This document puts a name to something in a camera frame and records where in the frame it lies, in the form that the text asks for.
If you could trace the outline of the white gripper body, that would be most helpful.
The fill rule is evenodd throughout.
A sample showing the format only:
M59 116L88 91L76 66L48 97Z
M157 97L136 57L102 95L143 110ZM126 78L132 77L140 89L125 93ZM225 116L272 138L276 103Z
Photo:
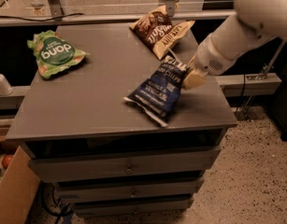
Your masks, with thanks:
M239 44L230 36L208 35L194 55L194 67L218 76L231 68L240 53Z

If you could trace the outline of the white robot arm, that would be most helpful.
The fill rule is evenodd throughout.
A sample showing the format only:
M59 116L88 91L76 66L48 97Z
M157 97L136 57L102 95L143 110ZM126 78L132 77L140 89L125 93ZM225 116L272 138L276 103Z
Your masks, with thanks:
M234 11L198 45L183 89L223 74L242 55L276 37L287 43L287 0L234 0Z

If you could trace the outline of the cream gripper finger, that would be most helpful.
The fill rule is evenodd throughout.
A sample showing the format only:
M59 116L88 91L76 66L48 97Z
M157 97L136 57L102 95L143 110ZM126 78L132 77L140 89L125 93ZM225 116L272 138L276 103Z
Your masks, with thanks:
M207 75L207 72L203 72L200 69L194 68L188 73L186 78L184 78L182 88L184 90L190 90L205 84L207 81Z

